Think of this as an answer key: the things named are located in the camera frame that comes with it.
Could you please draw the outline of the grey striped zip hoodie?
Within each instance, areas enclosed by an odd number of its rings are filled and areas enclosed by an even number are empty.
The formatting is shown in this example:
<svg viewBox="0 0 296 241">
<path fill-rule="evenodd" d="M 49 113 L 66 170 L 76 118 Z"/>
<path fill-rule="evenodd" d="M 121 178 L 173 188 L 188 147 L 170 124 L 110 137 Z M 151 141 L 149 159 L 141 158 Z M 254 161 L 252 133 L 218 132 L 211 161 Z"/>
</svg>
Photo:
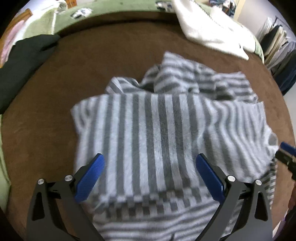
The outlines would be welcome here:
<svg viewBox="0 0 296 241">
<path fill-rule="evenodd" d="M 218 208 L 195 167 L 204 154 L 273 202 L 278 139 L 242 72 L 218 73 L 166 52 L 141 82 L 114 77 L 71 110 L 75 168 L 105 168 L 86 205 L 105 240 L 194 240 Z"/>
</svg>

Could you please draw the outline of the clothes rack with hanging clothes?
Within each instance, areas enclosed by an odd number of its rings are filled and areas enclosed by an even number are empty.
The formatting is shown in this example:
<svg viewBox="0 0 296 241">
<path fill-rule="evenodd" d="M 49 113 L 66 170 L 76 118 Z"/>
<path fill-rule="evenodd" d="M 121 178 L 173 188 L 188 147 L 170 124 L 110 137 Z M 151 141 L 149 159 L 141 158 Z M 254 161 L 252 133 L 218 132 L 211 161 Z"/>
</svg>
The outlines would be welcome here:
<svg viewBox="0 0 296 241">
<path fill-rule="evenodd" d="M 295 40 L 287 34 L 289 26 L 278 17 L 268 17 L 257 39 L 261 45 L 264 64 L 277 83 L 282 95 L 295 84 Z"/>
</svg>

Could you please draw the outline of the chair with piled clothes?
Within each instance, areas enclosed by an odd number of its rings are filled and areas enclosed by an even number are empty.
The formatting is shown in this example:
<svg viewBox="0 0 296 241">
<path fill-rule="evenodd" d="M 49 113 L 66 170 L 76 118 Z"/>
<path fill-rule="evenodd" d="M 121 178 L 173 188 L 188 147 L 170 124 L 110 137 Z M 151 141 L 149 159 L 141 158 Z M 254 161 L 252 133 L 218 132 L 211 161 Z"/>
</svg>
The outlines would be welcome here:
<svg viewBox="0 0 296 241">
<path fill-rule="evenodd" d="M 211 6 L 217 6 L 222 9 L 229 17 L 234 17 L 237 4 L 233 0 L 209 0 Z"/>
</svg>

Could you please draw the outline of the light green folded cloth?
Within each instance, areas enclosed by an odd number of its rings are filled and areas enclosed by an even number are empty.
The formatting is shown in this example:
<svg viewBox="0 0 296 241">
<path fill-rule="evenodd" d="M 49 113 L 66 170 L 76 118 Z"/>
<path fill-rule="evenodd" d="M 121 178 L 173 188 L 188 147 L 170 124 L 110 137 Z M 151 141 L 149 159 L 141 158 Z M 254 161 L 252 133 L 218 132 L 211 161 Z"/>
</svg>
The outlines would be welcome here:
<svg viewBox="0 0 296 241">
<path fill-rule="evenodd" d="M 0 139 L 0 205 L 3 212 L 6 211 L 6 207 L 8 205 L 10 189 L 11 189 L 11 181 L 6 170 L 6 163 L 4 160 L 3 153 L 3 143 L 2 139 Z"/>
</svg>

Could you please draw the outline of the white fleece jacket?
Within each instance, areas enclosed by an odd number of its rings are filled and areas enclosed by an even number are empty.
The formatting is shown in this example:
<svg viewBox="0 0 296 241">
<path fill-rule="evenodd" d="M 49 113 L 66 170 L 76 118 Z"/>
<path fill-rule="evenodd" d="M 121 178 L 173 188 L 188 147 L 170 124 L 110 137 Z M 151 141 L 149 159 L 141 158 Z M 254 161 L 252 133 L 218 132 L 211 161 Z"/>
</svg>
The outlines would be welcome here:
<svg viewBox="0 0 296 241">
<path fill-rule="evenodd" d="M 255 35 L 217 6 L 196 1 L 172 1 L 171 4 L 188 40 L 244 60 L 249 59 L 248 52 L 264 60 Z"/>
</svg>

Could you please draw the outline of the black folded garment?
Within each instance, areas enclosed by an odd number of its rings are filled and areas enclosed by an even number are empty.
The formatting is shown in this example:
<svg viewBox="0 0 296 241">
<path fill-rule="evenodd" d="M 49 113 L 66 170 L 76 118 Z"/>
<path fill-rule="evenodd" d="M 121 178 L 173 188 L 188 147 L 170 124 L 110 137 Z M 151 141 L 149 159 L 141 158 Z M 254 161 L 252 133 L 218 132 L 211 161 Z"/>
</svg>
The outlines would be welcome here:
<svg viewBox="0 0 296 241">
<path fill-rule="evenodd" d="M 59 35 L 38 35 L 23 39 L 12 47 L 1 68 L 1 114 L 35 71 L 53 54 Z"/>
</svg>

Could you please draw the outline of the pink and white pillow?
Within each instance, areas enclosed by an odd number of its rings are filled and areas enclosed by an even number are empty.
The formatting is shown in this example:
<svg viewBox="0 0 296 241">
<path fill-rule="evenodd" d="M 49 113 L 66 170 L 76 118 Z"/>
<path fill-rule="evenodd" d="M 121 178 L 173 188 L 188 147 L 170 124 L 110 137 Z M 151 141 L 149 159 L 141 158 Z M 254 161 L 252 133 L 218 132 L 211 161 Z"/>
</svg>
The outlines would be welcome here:
<svg viewBox="0 0 296 241">
<path fill-rule="evenodd" d="M 24 27 L 25 22 L 26 20 L 20 20 L 12 25 L 9 25 L 1 37 L 1 68 L 8 60 L 16 35 Z"/>
</svg>

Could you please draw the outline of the green panda print quilt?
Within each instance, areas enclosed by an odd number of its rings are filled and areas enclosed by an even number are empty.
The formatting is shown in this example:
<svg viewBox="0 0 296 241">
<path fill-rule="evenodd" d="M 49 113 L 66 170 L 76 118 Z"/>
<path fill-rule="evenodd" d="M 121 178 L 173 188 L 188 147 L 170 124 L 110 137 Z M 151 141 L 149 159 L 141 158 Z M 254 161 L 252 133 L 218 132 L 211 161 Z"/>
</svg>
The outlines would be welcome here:
<svg viewBox="0 0 296 241">
<path fill-rule="evenodd" d="M 164 12 L 177 17 L 171 3 L 172 1 L 95 1 L 67 9 L 65 2 L 61 1 L 40 17 L 30 20 L 23 37 L 54 34 L 90 17 L 124 11 Z"/>
</svg>

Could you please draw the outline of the wooden headboard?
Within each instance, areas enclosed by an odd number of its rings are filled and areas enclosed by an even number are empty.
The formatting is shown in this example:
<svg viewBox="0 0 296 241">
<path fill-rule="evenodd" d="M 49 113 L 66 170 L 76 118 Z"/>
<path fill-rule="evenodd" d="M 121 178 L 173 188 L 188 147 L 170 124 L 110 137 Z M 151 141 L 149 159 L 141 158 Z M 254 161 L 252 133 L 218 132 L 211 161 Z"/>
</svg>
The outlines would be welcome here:
<svg viewBox="0 0 296 241">
<path fill-rule="evenodd" d="M 9 34 L 9 32 L 12 30 L 12 28 L 17 25 L 19 22 L 21 22 L 22 24 L 25 23 L 31 16 L 32 16 L 32 12 L 29 8 L 25 9 L 24 12 L 22 12 L 21 14 L 15 16 L 11 22 L 9 23 L 9 25 L 7 26 L 7 28 L 5 29 L 2 37 L 1 37 L 1 49 L 4 46 L 4 42 Z"/>
</svg>

